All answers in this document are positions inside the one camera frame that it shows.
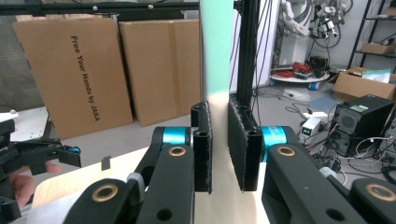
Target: cable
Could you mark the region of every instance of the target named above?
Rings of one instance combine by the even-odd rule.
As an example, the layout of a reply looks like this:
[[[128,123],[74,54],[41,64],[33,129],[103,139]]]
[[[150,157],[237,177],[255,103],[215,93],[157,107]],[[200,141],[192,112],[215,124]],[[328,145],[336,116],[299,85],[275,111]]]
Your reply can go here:
[[[380,42],[383,42],[384,40],[389,39],[389,38],[393,37],[394,35],[396,35],[396,32],[393,33],[392,35],[388,36],[388,37],[385,37],[385,38],[382,39]]]
[[[316,145],[316,147],[317,147],[318,144],[320,144],[322,141],[326,140],[326,138],[323,139],[323,140],[320,140],[319,142],[316,142],[316,143],[314,143],[314,144],[311,144],[311,145],[307,145],[307,144],[306,144],[306,141],[307,141],[309,138],[316,137],[316,136],[318,136],[318,135],[320,135],[320,134],[321,134],[321,133],[315,133],[315,134],[312,134],[311,136],[305,138],[305,140],[304,140],[304,142],[303,142],[303,146],[305,146],[306,149],[312,149],[312,146],[313,146],[313,145]]]
[[[392,138],[393,138],[393,136],[391,136],[391,137],[389,137],[389,138],[384,138],[384,137],[371,137],[371,138],[366,138],[366,139],[360,141],[360,142],[356,145],[356,148],[355,148],[356,154],[358,155],[356,158],[360,158],[360,157],[362,157],[362,156],[367,155],[367,153],[368,153],[368,151],[369,151],[369,149],[370,149],[370,148],[368,148],[368,149],[366,150],[365,153],[359,154],[358,148],[359,148],[359,146],[360,146],[363,142],[365,142],[365,141],[371,141],[371,142],[373,143],[375,139],[389,140],[389,139],[392,139]]]
[[[240,37],[241,37],[241,30],[239,30],[239,35],[238,35],[238,40],[236,41],[236,52],[235,52],[235,58],[233,59],[233,71],[231,72],[231,80],[230,80],[230,88],[229,88],[229,90],[231,89],[231,86],[232,86],[232,84],[233,84],[233,73],[234,73],[234,71],[235,71],[235,65],[236,65],[236,56],[238,55],[238,53],[239,53],[239,40],[240,40]]]
[[[307,61],[309,60],[309,57],[311,56],[312,48],[314,47],[314,45],[315,45],[315,41],[312,41],[311,49],[309,50],[308,56],[306,57]]]
[[[372,145],[370,145],[369,146],[369,148],[367,149],[368,151],[370,151],[371,149],[373,149],[373,147],[375,146],[375,144],[372,144]],[[344,157],[344,156],[342,156],[342,155],[340,155],[340,154],[338,154],[342,159],[345,159],[345,160],[347,160],[347,159],[351,159],[351,160],[367,160],[367,161],[369,161],[368,159],[370,159],[370,158],[372,158],[374,155],[371,155],[371,156],[367,156],[367,157],[360,157],[360,158],[356,158],[356,157]]]
[[[311,67],[306,63],[293,63],[291,65],[294,72],[311,73]]]
[[[279,98],[283,96],[283,91],[278,87],[272,86],[259,89],[258,94],[263,98],[277,98],[278,100],[280,100]]]
[[[236,15],[236,22],[235,22],[235,27],[233,28],[233,50],[234,50],[234,48],[235,48],[235,38],[236,38],[236,29],[237,29],[237,26],[238,26],[238,21],[239,21],[239,14],[238,15]],[[231,57],[230,57],[230,62],[232,61],[232,59],[233,59],[233,50],[231,51]]]
[[[264,10],[266,9],[266,6],[267,6],[267,2],[265,2],[265,5],[263,6],[262,14],[260,16],[260,21],[259,21],[257,29],[259,29],[260,25],[262,24],[262,16],[264,15]],[[270,8],[270,10],[267,9],[267,12],[266,12],[266,15],[265,15],[264,25],[262,27],[262,35],[260,37],[260,43],[259,43],[259,46],[257,48],[256,57],[255,57],[255,60],[254,60],[254,67],[255,67],[254,70],[256,71],[256,95],[255,95],[255,98],[253,100],[253,105],[251,107],[251,112],[253,113],[254,106],[257,103],[257,115],[258,115],[258,119],[259,119],[259,124],[260,125],[262,125],[262,119],[261,119],[261,115],[260,115],[258,91],[259,91],[260,80],[262,79],[262,70],[260,72],[260,76],[259,76],[259,79],[258,79],[257,78],[257,76],[258,76],[258,74],[257,74],[257,58],[258,58],[258,55],[259,55],[259,52],[260,52],[260,49],[261,49],[261,46],[262,46],[262,37],[263,37],[263,34],[264,34],[264,27],[265,27],[265,24],[267,23],[268,17],[270,18],[269,23],[271,24],[272,2],[269,2],[268,7]],[[264,62],[265,62],[265,56],[266,56],[265,53],[266,53],[266,49],[267,49],[267,45],[268,45],[268,36],[269,36],[269,32],[267,32],[267,38],[266,38],[266,42],[265,42],[264,58],[262,59],[262,68],[264,67]]]
[[[323,48],[323,49],[332,49],[332,48],[334,48],[335,46],[337,46],[337,45],[340,43],[340,40],[341,40],[341,28],[340,28],[340,24],[337,24],[337,29],[338,29],[338,39],[337,39],[337,41],[335,42],[335,44],[333,44],[333,45],[331,45],[331,46],[329,46],[329,45],[323,46],[323,45],[319,44],[319,42],[318,42],[316,39],[314,39],[315,43],[317,43],[317,45],[320,46],[320,47]]]
[[[311,15],[311,10],[312,10],[312,5],[311,5],[311,1],[305,0],[305,9],[304,11],[297,17],[294,18],[294,20],[298,23],[308,19],[309,20],[309,16]]]
[[[281,52],[281,46],[283,43],[283,35],[284,35],[284,26],[285,26],[285,22],[282,21],[284,20],[283,16],[278,16],[278,20],[276,23],[276,34],[277,34],[277,28],[279,30],[279,38],[276,38],[275,41],[275,46],[276,46],[276,51],[275,54],[273,55],[273,64],[279,64],[279,58],[280,58],[280,52]]]
[[[383,151],[381,151],[380,148],[378,148],[378,150],[379,150],[380,152],[382,152],[382,153],[385,153],[386,151],[390,151],[390,150],[389,150],[389,147],[391,147],[391,146],[395,147],[395,145],[394,145],[395,143],[396,143],[396,138],[395,138],[387,147],[385,147],[385,148],[383,149]]]
[[[311,152],[311,151],[312,151],[312,149],[314,149],[314,148],[315,148],[315,147],[317,147],[318,145],[320,145],[320,144],[324,143],[324,142],[326,141],[326,139],[327,139],[327,138],[325,138],[325,139],[322,139],[322,140],[320,140],[320,141],[316,142],[315,144],[313,144],[312,146],[310,146],[310,147],[306,147],[305,149],[306,149],[308,152]]]
[[[375,164],[375,163],[379,163],[381,160],[377,160],[377,161],[373,161],[373,163],[372,164]],[[389,163],[389,162],[386,162],[386,161],[381,161],[382,162],[382,165],[388,165],[388,166],[393,166],[393,167],[396,167],[396,164],[393,164],[393,163]]]
[[[327,114],[327,122],[330,122],[330,121],[331,121],[331,120],[329,119],[329,117],[330,117],[330,115],[331,115],[332,110],[333,110],[337,105],[334,105],[334,106],[332,106],[332,108],[330,108],[329,113]]]
[[[329,132],[329,136],[332,135],[332,133],[334,132],[334,130],[335,130],[335,128],[336,128],[337,126],[340,126],[340,124],[339,124],[339,123],[336,123],[336,124],[334,125],[334,127],[332,127],[332,131]]]
[[[346,10],[345,14],[347,14],[350,11],[350,9],[353,8],[353,0],[349,0],[349,2],[350,2],[350,7],[349,9]]]
[[[301,112],[301,110],[297,107],[297,105],[304,105],[306,106],[306,108],[309,107],[309,105],[305,105],[305,104],[300,104],[300,103],[291,103],[291,106],[286,106],[285,109],[287,111],[289,111],[290,113],[295,113],[295,114],[299,114],[304,120],[306,120],[306,117],[304,116],[304,114]]]
[[[384,150],[383,151],[381,151],[381,157],[377,160],[377,161],[372,161],[372,163],[369,163],[369,164],[365,164],[365,165],[373,165],[373,164],[376,164],[376,163],[379,163],[380,161],[382,161],[382,159],[384,158],[384,156],[386,155],[386,151],[388,151],[388,148],[390,147],[390,146],[394,146],[394,143],[396,142],[396,139],[395,140],[393,140],[386,148],[384,148]],[[389,165],[389,166],[395,166],[395,165],[393,165],[393,164],[391,164],[391,163],[388,163],[388,162],[383,162],[382,161],[382,164],[387,164],[387,165]]]
[[[346,175],[346,173],[341,169],[340,170],[340,172],[344,175],[344,183],[343,183],[343,186],[345,186],[346,185],[346,183],[347,183],[347,175]]]
[[[329,43],[330,43],[330,38],[327,40],[327,43],[326,43],[326,51],[327,51],[327,55],[329,56],[329,58],[328,58],[328,60],[327,60],[327,66],[326,66],[326,69],[327,69],[327,67],[329,66],[329,64],[330,64],[330,52],[329,52]]]
[[[294,72],[291,70],[279,70],[274,71],[273,75],[282,78],[294,77]]]
[[[350,172],[345,172],[345,174],[346,175],[361,175],[361,176],[368,177],[368,178],[374,178],[374,177],[369,176],[369,175],[362,175],[362,174],[356,174],[356,173],[350,173]]]
[[[365,173],[365,174],[370,174],[370,175],[378,175],[378,174],[381,174],[381,172],[368,172],[368,171],[360,170],[360,169],[358,169],[358,168],[352,166],[353,163],[350,163],[350,159],[347,160],[347,164],[348,164],[352,169],[354,169],[354,170],[356,170],[356,171],[359,171],[359,172],[362,172],[362,173]]]

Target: black electronic device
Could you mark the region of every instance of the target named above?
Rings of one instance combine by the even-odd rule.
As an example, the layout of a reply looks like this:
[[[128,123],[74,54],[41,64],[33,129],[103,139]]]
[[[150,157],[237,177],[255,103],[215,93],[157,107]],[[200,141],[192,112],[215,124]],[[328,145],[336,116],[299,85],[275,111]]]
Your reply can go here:
[[[374,95],[365,95],[356,100],[338,105],[332,118],[327,147],[342,156],[353,156],[358,144],[370,137],[379,137],[384,129],[393,102]],[[360,144],[367,147],[369,141]]]
[[[294,72],[295,77],[303,80],[307,80],[309,77],[312,77],[312,73],[303,73],[303,72]]]

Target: shelf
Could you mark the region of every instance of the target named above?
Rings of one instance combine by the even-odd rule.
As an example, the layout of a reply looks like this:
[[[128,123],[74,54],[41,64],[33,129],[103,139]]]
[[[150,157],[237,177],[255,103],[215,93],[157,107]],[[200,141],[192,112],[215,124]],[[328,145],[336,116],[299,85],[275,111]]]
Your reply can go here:
[[[361,54],[369,54],[369,55],[376,55],[376,56],[381,56],[381,57],[386,57],[386,58],[396,58],[396,53],[387,53],[387,54],[375,54],[375,53],[367,53],[363,52],[360,50],[355,50],[355,53],[361,53]]]
[[[381,17],[372,17],[372,18],[366,18],[365,20],[367,21],[396,21],[396,17],[386,17],[386,18],[381,18]]]

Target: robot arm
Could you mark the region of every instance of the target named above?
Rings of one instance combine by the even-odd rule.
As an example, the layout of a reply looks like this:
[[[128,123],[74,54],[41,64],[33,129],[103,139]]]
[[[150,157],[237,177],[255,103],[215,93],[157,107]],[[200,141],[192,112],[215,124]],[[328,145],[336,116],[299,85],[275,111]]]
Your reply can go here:
[[[157,127],[127,181],[91,184],[64,223],[192,223],[194,192],[212,190],[212,141],[209,104],[194,105],[191,127]]]
[[[328,33],[332,33],[334,37],[337,37],[338,34],[334,30],[334,23],[331,18],[335,16],[336,9],[335,7],[328,7],[326,4],[321,4],[321,10],[318,12],[318,16],[320,18],[320,25],[325,34],[325,39],[329,38]]]
[[[294,13],[291,8],[290,2],[282,0],[281,6],[283,8],[283,20],[287,30],[296,33],[297,35],[309,36],[309,30],[302,22],[297,22],[294,19]]]

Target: black bar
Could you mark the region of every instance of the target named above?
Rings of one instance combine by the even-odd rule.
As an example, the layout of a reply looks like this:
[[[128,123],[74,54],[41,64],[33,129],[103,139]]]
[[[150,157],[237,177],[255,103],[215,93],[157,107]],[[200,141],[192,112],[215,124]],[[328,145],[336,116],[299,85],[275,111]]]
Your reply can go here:
[[[363,26],[364,26],[364,18],[366,18],[367,13],[369,12],[371,3],[372,3],[372,0],[369,0],[367,2],[366,9],[364,10],[364,14],[361,19],[361,27],[359,27],[358,35],[356,36],[356,40],[355,40],[355,45],[353,46],[353,50],[352,50],[352,53],[350,54],[350,58],[349,58],[349,63],[347,64],[347,69],[350,68],[350,66],[352,65],[352,62],[353,62],[353,57],[355,57],[355,50],[358,47],[358,43],[361,38],[361,30],[363,29]]]
[[[191,107],[191,127],[193,131],[195,191],[212,192],[213,134],[210,124],[209,103],[207,101]]]
[[[24,0],[26,6],[28,6],[28,11],[34,16],[45,16],[43,11],[41,11],[41,1],[40,0]]]
[[[182,10],[199,10],[199,2],[186,3],[83,3],[83,4],[41,4],[40,11],[43,15],[50,14],[95,14],[95,13],[125,13],[136,11],[182,11]],[[0,5],[0,16],[12,15],[32,15],[31,8],[36,8],[37,4],[3,4]],[[241,7],[241,3],[233,4],[235,9]]]
[[[363,52],[361,50],[355,50],[355,53],[379,55],[379,56],[386,57],[386,58],[396,58],[396,53],[376,54],[376,53]]]
[[[236,100],[243,105],[250,105],[251,100],[259,8],[258,0],[244,1],[242,6]]]

